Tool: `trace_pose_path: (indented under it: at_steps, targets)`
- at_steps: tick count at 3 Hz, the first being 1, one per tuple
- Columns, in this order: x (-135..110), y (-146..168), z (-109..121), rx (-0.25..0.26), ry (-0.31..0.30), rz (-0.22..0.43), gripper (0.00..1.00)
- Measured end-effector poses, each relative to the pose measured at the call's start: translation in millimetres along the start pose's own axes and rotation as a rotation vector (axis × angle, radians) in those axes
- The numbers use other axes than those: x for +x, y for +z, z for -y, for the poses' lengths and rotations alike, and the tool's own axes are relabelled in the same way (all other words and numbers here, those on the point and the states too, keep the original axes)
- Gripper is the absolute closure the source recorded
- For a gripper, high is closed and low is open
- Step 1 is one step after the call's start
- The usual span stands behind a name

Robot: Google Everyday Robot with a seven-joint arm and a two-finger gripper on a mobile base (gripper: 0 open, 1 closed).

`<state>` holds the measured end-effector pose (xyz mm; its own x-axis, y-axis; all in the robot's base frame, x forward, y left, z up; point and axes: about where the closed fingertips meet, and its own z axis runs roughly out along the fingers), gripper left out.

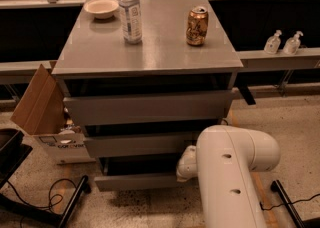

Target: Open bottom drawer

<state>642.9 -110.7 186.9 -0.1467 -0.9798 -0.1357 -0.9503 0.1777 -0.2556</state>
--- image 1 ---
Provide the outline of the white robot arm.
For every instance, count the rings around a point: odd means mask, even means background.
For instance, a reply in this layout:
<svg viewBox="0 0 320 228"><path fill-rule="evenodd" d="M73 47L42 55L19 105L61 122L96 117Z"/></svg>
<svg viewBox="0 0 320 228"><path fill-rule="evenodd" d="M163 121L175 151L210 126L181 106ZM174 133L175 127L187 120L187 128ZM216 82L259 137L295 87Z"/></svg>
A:
<svg viewBox="0 0 320 228"><path fill-rule="evenodd" d="M214 125L185 149L176 176L198 179L206 228L267 228L250 173L270 171L279 161L271 135Z"/></svg>

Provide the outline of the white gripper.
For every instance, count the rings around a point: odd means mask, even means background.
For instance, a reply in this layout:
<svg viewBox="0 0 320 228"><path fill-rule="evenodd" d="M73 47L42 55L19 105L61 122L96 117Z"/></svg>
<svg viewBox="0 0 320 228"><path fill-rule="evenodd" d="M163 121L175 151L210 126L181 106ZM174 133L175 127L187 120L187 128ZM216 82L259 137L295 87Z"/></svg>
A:
<svg viewBox="0 0 320 228"><path fill-rule="evenodd" d="M176 176L178 182L187 182L197 176L197 157L194 145L189 145L183 152L176 165Z"/></svg>

